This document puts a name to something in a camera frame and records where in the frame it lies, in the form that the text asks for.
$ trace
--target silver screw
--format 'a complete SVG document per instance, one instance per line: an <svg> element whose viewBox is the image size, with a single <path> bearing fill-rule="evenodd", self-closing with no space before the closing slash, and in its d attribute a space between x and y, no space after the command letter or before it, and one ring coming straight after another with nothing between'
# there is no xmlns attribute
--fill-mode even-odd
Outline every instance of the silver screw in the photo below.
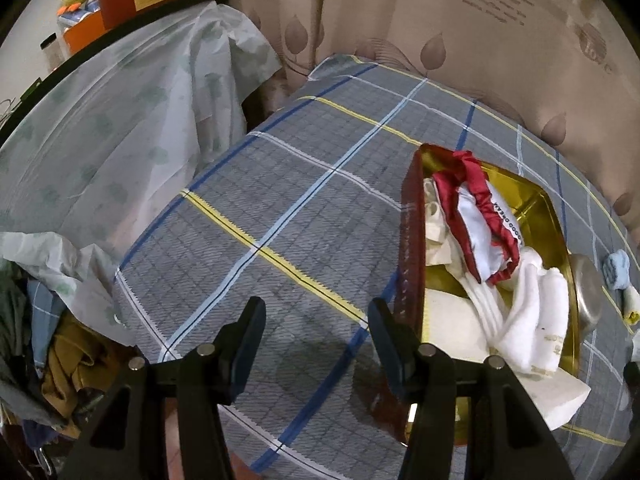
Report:
<svg viewBox="0 0 640 480"><path fill-rule="evenodd" d="M491 357L489 357L489 366L491 368L495 368L496 370L501 370L502 368L504 368L504 359L501 358L499 355L492 355Z"/></svg>
<svg viewBox="0 0 640 480"><path fill-rule="evenodd" d="M204 343L198 346L197 352L198 355L205 357L207 355L213 354L216 351L216 347L212 345L212 343Z"/></svg>
<svg viewBox="0 0 640 480"><path fill-rule="evenodd" d="M142 357L133 357L129 361L129 368L134 371L142 370L146 365L146 361Z"/></svg>
<svg viewBox="0 0 640 480"><path fill-rule="evenodd" d="M423 357L433 357L436 355L436 347L431 343L425 343L418 346L418 353Z"/></svg>

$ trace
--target white wall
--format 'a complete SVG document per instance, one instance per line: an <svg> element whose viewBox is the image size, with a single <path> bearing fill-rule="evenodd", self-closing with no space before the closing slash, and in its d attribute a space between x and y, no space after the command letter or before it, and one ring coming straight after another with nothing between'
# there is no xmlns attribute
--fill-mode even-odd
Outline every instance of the white wall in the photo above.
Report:
<svg viewBox="0 0 640 480"><path fill-rule="evenodd" d="M0 46L0 100L19 98L39 77L47 76L40 43L54 32L60 0L31 0Z"/></svg>

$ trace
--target blue cloth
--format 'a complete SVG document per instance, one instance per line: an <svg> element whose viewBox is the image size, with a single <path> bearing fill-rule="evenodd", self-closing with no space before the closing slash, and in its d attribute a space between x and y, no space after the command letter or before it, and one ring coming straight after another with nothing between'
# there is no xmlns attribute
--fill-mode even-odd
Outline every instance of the blue cloth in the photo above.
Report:
<svg viewBox="0 0 640 480"><path fill-rule="evenodd" d="M629 285L629 256L622 249L611 253L602 263L602 273L607 288L624 290Z"/></svg>
<svg viewBox="0 0 640 480"><path fill-rule="evenodd" d="M58 432L53 428L32 420L22 421L22 432L24 433L24 441L31 450L40 449L45 444L53 442L58 436Z"/></svg>
<svg viewBox="0 0 640 480"><path fill-rule="evenodd" d="M27 296L31 303L31 348L33 364L39 378L42 378L47 365L47 352L51 338L58 327L60 316L66 305L57 294L51 292L38 280L27 281Z"/></svg>

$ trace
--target blue stripe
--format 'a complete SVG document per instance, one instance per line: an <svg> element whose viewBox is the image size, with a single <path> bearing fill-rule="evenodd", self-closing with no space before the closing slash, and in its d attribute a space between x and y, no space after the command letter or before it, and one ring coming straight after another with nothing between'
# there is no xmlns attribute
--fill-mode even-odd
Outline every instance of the blue stripe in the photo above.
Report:
<svg viewBox="0 0 640 480"><path fill-rule="evenodd" d="M476 110L477 102L478 101L474 99L474 103L471 105L471 108L469 108L469 112L466 115L465 127L462 128L462 131L460 132L460 136L458 137L458 143L456 144L456 151L461 150L465 145L466 136L468 135L468 128L469 128L469 125L471 124L471 119L474 116L474 111Z"/></svg>
<svg viewBox="0 0 640 480"><path fill-rule="evenodd" d="M174 350L180 342L191 333L191 330L198 325L200 320L202 320L204 316L206 316L220 301L224 299L229 289L239 279L246 266L257 258L258 251L261 248L268 246L275 239L275 237L289 224L289 222L291 222L291 220L295 218L302 208L320 192L327 182L329 182L331 177L334 176L335 171L347 164L347 162L349 162L371 139L373 139L382 129L382 126L395 117L426 82L426 79L421 80L379 123L361 137L358 142L351 146L337 162L332 164L331 169L327 170L320 178L318 178L304 192L304 194L275 221L271 228L269 228L262 238L258 240L255 246L252 246L238 261L236 261L216 290L214 290L172 334L168 340L167 348L159 353L158 362L164 361L167 354L171 353L171 350Z"/></svg>
<svg viewBox="0 0 640 480"><path fill-rule="evenodd" d="M361 74L364 74L365 72L368 72L369 70L372 70L375 67L376 67L376 65L369 65L369 66L363 68L362 70L360 70L359 72L356 72L355 74L353 74L353 76L357 77L357 76L359 76ZM331 90L335 90L339 86L344 85L345 83L347 83L349 81L350 81L350 78L348 76L345 76L343 80L338 81L337 83L334 83L333 85L329 86L328 88L325 88L324 90L322 90L317 95L317 97L322 97L323 95L328 94ZM288 117L291 117L294 113L296 113L297 111L301 110L305 106L308 106L312 102L313 102L313 99L309 99L309 100L306 100L306 101L300 103L297 106L294 106L291 110L288 110L286 113L283 113L280 117L276 118L273 122L271 122L270 124L268 124L267 126L262 128L261 131L268 132L269 130L271 130L272 128L274 128L278 124L280 124L282 121L284 121L284 119L286 119ZM217 170L222 168L222 166L224 166L232 158L234 158L238 153L240 153L242 150L244 150L249 144L251 144L252 142L255 142L255 140L257 138L258 137L254 137L254 136L247 137L241 144L236 146L231 152L228 152L222 158L222 160L220 160L219 162L214 164L209 170L207 170L205 173L203 173L193 184L190 185L189 189L192 190L192 191L195 191L196 189L198 189L200 187L200 185L205 180L207 180ZM174 201L171 202L171 204L168 207L168 209L166 209L164 211L164 213L162 213L160 216L156 217L156 219L145 230L145 232L142 233L142 236L140 238L138 238L136 243L133 244L133 246L130 248L129 251L127 251L127 254L125 254L125 257L124 257L122 263L120 264L120 270L123 270L127 266L127 264L131 261L133 255L136 254L140 250L140 247L142 247L142 245L147 240L149 240L149 237L153 234L153 232L156 229L158 229L160 224L162 224L162 222L164 222L166 220L166 218L175 210L175 208L177 208L182 203L183 200L184 200L183 196L177 196L174 199Z"/></svg>
<svg viewBox="0 0 640 480"><path fill-rule="evenodd" d="M562 195L562 183L560 182L560 153L556 150L556 180L558 181L558 193L560 193L560 210L562 214L562 232L564 233L564 242L567 240L566 231L566 207L564 205L564 195Z"/></svg>
<svg viewBox="0 0 640 480"><path fill-rule="evenodd" d="M385 289L382 291L381 297L387 302L391 302L394 293L396 291L396 281L398 280L399 271L396 270L389 278ZM285 428L278 440L281 442L280 446L290 446L296 437L305 429L311 417L313 417L320 407L324 404L329 397L329 394L335 388L335 385L340 381L344 373L349 368L351 361L363 343L367 340L369 332L360 327L356 330L355 334L349 341L347 348L338 359L334 368L329 372L324 381L318 386L316 392L311 396L307 403L302 407L300 412L296 415L291 423ZM258 457L254 463L251 464L251 469L260 474L265 469L270 468L273 463L278 459L278 453L276 450L268 449L260 457Z"/></svg>

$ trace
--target plaid bedsheet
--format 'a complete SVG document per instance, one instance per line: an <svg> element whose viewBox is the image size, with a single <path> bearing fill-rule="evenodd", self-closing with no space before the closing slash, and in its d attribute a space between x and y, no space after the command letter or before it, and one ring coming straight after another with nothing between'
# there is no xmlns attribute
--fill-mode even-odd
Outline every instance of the plaid bedsheet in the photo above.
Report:
<svg viewBox="0 0 640 480"><path fill-rule="evenodd" d="M364 311L374 296L393 297L401 183L423 142L472 150L540 184L569 250L599 264L624 249L640 285L622 222L556 150L436 82L329 58L164 210L116 276L124 321L152 362L212 340L250 295L264 299L246 393L220 411L230 450L265 478L398 475L404 447L363 401L380 366ZM610 298L581 348L591 394L555 432L577 479L600 478L628 439L621 300ZM451 477L464 466L456 449Z"/></svg>

